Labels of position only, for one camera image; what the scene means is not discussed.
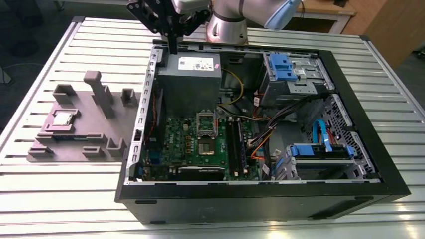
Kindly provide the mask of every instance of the yellow wire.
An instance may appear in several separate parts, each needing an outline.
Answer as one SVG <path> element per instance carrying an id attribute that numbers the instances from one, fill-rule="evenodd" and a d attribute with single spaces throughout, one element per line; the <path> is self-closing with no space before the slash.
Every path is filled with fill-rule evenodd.
<path id="1" fill-rule="evenodd" d="M 233 77 L 237 79 L 237 81 L 240 83 L 240 94 L 239 94 L 239 97 L 236 98 L 236 100 L 231 101 L 228 103 L 219 104 L 220 106 L 228 106 L 228 105 L 232 105 L 236 101 L 239 101 L 239 99 L 243 97 L 243 95 L 244 95 L 244 83 L 243 83 L 241 79 L 239 78 L 239 76 L 232 71 L 229 71 L 228 69 L 224 69 L 224 68 L 221 68 L 221 69 L 224 71 L 229 72 L 229 74 L 233 75 Z"/>
<path id="2" fill-rule="evenodd" d="M 251 157 L 253 158 L 255 153 L 259 151 L 259 149 L 261 148 L 261 146 L 264 145 L 264 143 L 267 142 L 268 138 L 271 138 L 272 133 L 268 135 L 268 137 L 265 137 L 264 141 L 261 142 L 261 144 L 259 145 L 259 147 L 255 149 L 255 151 L 251 154 Z"/>

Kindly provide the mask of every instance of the floor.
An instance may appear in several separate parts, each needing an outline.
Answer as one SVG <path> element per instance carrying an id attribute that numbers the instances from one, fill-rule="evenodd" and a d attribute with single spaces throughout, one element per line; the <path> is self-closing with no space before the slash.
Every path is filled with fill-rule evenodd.
<path id="1" fill-rule="evenodd" d="M 37 4 L 45 22 L 41 27 L 31 29 L 39 42 L 37 53 L 27 58 L 16 58 L 0 46 L 0 66 L 15 65 L 5 69 L 5 72 L 15 79 L 15 83 L 11 86 L 0 84 L 0 132 L 25 96 L 73 16 L 133 19 L 123 6 L 67 2 L 65 10 L 59 12 L 52 1 L 39 0 Z M 425 60 L 410 55 L 396 69 L 396 73 L 425 108 Z"/>

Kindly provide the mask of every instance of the blue drive bracket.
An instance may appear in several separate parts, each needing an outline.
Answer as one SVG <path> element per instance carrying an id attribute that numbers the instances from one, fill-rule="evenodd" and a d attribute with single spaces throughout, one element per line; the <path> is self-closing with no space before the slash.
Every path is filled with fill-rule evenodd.
<path id="1" fill-rule="evenodd" d="M 293 73 L 292 63 L 288 60 L 288 56 L 283 54 L 271 54 L 269 64 L 275 72 L 275 78 L 277 81 L 297 81 L 299 77 Z"/>
<path id="2" fill-rule="evenodd" d="M 313 156 L 313 147 L 311 145 L 293 145 L 291 146 L 292 156 Z"/>

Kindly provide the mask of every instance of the power supply label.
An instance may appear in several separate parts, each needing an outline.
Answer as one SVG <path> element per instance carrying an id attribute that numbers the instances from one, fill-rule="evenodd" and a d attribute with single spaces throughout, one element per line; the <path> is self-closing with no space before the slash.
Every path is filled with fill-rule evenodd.
<path id="1" fill-rule="evenodd" d="M 180 57 L 179 70 L 213 71 L 213 58 Z"/>

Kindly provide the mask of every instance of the motherboard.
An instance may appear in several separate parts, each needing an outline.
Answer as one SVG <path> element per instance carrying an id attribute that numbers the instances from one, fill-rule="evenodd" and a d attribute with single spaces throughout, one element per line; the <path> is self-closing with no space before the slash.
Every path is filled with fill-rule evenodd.
<path id="1" fill-rule="evenodd" d="M 149 152 L 148 181 L 259 180 L 259 163 L 245 155 L 251 122 L 208 114 L 168 118 L 164 147 Z"/>

